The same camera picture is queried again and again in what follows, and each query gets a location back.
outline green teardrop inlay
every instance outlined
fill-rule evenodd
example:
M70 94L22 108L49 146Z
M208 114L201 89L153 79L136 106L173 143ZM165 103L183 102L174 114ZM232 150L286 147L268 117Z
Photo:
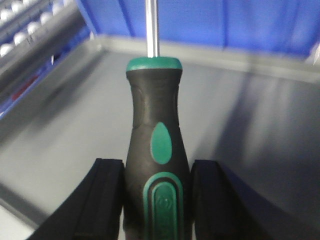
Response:
M151 137L151 154L158 164L166 164L172 156L170 134L163 122L158 122Z

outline screwdriver handle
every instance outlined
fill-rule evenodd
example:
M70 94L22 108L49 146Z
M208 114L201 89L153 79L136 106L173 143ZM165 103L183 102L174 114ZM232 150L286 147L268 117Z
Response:
M190 172L177 106L181 74L180 61L171 57L142 57L128 64L133 129L125 169L125 215L131 209L140 220L139 239L190 239Z

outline gray surface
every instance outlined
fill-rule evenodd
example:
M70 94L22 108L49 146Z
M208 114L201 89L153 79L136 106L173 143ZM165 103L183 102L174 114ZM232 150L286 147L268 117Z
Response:
M133 110L125 69L135 55L119 48L107 39L86 42L0 122L0 183L39 216L62 203L95 158L126 159ZM161 52L182 60L178 107L190 165L219 159L271 203L320 229L319 68L214 51L199 64L201 50L191 63L183 57L190 48L181 48ZM214 64L217 57L248 68ZM303 81L291 79L297 69Z

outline black rubber grip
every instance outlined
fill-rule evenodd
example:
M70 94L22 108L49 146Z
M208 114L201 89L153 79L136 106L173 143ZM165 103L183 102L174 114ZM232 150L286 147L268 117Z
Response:
M164 209L177 217L174 239L190 240L190 171L177 110L182 70L138 69L127 71L126 75L133 99L133 129L125 168L127 239L160 239L156 236L159 229L155 228L166 230L170 228L166 222L171 221L158 214L159 209ZM173 189L172 198L160 196L166 187L162 188L159 182L166 182ZM162 188L159 196L156 186ZM171 203L163 204L174 200L175 208ZM161 239L174 233L168 230L167 234Z

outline green oval inlay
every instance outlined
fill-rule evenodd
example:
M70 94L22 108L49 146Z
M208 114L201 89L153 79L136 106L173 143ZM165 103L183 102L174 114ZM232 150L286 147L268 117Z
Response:
M151 137L151 154L158 164L166 164L172 156L172 142L168 129L158 122Z
M170 182L160 182L152 190L153 240L178 240L177 193Z
M127 71L139 69L182 69L182 65L179 59L174 57L144 56L132 59L126 67Z
M177 189L175 189L175 187L167 181L162 181L160 183L158 183L154 188L151 188L152 184L157 181L160 180L162 178L169 178L171 179L175 184ZM174 236L176 236L176 232L178 231L178 235L180 236L179 239L184 239L184 190L183 190L183 186L181 181L179 180L179 178L174 175L172 172L166 172L166 171L161 171L156 173L155 175L151 176L148 181L146 181L144 187L143 187L143 211L144 211L144 239L146 240L155 240L154 239L154 231L153 233L153 237L151 237L151 228L154 229L155 226L158 226L157 224L157 220L155 218L157 218L158 212L157 209L159 211L159 206L155 206L154 203L157 202L157 200L155 200L155 193L157 196L160 197L160 195L162 196L172 196L173 200L175 201L172 202L174 204L174 209L176 211L176 213L170 212L170 217L173 217L173 220L169 220L171 223L173 221L176 221L176 223L173 223L174 228L170 230L170 232L174 232Z

